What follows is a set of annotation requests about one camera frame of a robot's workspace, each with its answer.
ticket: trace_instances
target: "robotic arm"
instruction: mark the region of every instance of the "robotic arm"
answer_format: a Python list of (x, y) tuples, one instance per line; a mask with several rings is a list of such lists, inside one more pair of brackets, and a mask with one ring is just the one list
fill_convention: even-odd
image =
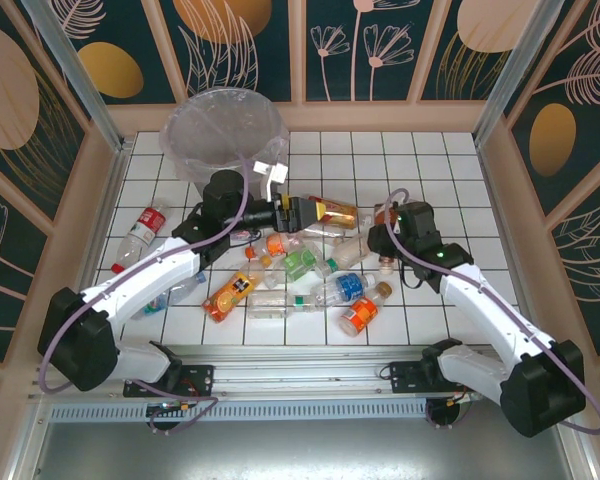
[[(585, 397), (538, 346), (535, 337), (576, 375), (584, 379), (582, 354), (571, 341), (557, 343), (522, 317), (495, 292), (473, 258), (457, 244), (444, 245), (436, 229), (431, 206), (425, 202), (394, 204), (394, 232), (400, 244), (415, 257), (469, 277), (476, 288), (454, 275), (443, 275), (404, 256), (389, 238), (385, 225), (373, 227), (369, 248), (382, 256), (398, 258), (414, 269), (445, 303), (456, 305), (493, 345), (500, 360), (480, 355), (455, 339), (443, 340), (423, 351), (423, 377), (431, 383), (445, 379), (481, 393), (501, 406), (511, 425), (531, 437), (585, 407)], [(531, 332), (523, 333), (489, 296), (490, 289)]]

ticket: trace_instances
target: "plastic bottle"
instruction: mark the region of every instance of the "plastic bottle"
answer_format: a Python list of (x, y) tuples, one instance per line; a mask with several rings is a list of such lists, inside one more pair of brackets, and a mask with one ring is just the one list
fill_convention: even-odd
[(358, 335), (378, 315), (378, 311), (392, 292), (393, 290), (391, 290), (391, 287), (387, 283), (380, 282), (376, 285), (376, 288), (360, 300), (357, 300), (340, 317), (338, 320), (340, 328), (351, 337)]
[(275, 288), (276, 285), (284, 283), (285, 278), (289, 283), (295, 282), (312, 269), (321, 278), (331, 272), (331, 267), (322, 260), (322, 252), (312, 242), (304, 243), (299, 249), (281, 258), (274, 269), (277, 271), (270, 273), (264, 279), (268, 288)]
[(311, 294), (315, 296), (317, 305), (332, 307), (361, 298), (366, 289), (375, 285), (376, 277), (372, 274), (347, 273), (325, 285), (316, 285)]
[(231, 279), (202, 304), (209, 316), (222, 322), (233, 308), (264, 280), (265, 270), (271, 265), (270, 257), (245, 263)]
[(313, 295), (293, 295), (285, 290), (253, 292), (247, 298), (247, 317), (283, 318), (293, 312), (318, 310)]
[(367, 243), (368, 238), (369, 231), (366, 230), (338, 245), (333, 250), (331, 258), (327, 260), (327, 264), (331, 267), (329, 273), (337, 270), (349, 270), (356, 263), (364, 260), (371, 253)]
[(111, 266), (113, 273), (122, 272), (142, 258), (143, 253), (165, 224), (168, 210), (166, 203), (159, 199), (144, 209), (118, 247), (116, 262)]
[(266, 238), (261, 238), (245, 249), (247, 258), (254, 259), (263, 256), (277, 257), (284, 253), (300, 248), (302, 240), (295, 235), (286, 233), (273, 233)]
[(142, 318), (145, 316), (153, 315), (158, 313), (167, 306), (177, 305), (187, 298), (191, 293), (200, 285), (205, 283), (207, 277), (204, 276), (204, 272), (198, 272), (191, 278), (187, 278), (182, 282), (174, 285), (169, 290), (162, 292), (156, 298), (147, 303), (142, 310), (139, 310), (133, 318)]

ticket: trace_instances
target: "wall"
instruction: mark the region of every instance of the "wall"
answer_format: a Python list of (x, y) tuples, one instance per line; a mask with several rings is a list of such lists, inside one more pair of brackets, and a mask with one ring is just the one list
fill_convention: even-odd
[(296, 130), (472, 130), (537, 3), (50, 4), (119, 128), (133, 133), (161, 128), (174, 103), (214, 86), (262, 93)]
[(0, 466), (49, 299), (76, 281), (112, 153), (16, 6), (0, 0)]

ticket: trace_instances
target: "water bottle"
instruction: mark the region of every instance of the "water bottle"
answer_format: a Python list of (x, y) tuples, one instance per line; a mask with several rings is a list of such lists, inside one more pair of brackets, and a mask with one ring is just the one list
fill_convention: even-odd
[(151, 206), (144, 209), (140, 218), (131, 227), (127, 236), (124, 237), (118, 253), (116, 262), (111, 266), (111, 271), (118, 274), (137, 263), (142, 258), (151, 242), (166, 222), (166, 214), (169, 210), (166, 203), (156, 199)]

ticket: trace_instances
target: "bottle label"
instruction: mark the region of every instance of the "bottle label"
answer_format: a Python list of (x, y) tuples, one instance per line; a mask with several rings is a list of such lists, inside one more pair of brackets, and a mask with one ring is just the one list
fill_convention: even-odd
[(166, 218), (155, 208), (145, 208), (138, 221), (135, 223), (129, 235), (133, 235), (147, 247), (156, 238), (156, 234), (164, 225)]
[(377, 314), (378, 307), (376, 307), (375, 303), (367, 297), (363, 297), (351, 305), (351, 308), (342, 317), (349, 320), (356, 327), (356, 331), (360, 333)]
[(336, 278), (336, 282), (342, 287), (344, 300), (356, 300), (364, 294), (364, 287), (360, 278), (355, 273), (349, 273), (342, 277)]
[(249, 295), (255, 285), (242, 272), (237, 272), (220, 290), (204, 302), (204, 309), (220, 322), (244, 297)]
[(282, 237), (279, 233), (274, 233), (273, 235), (269, 235), (267, 237), (267, 250), (269, 251), (269, 255), (272, 257), (285, 253), (284, 245), (282, 244)]

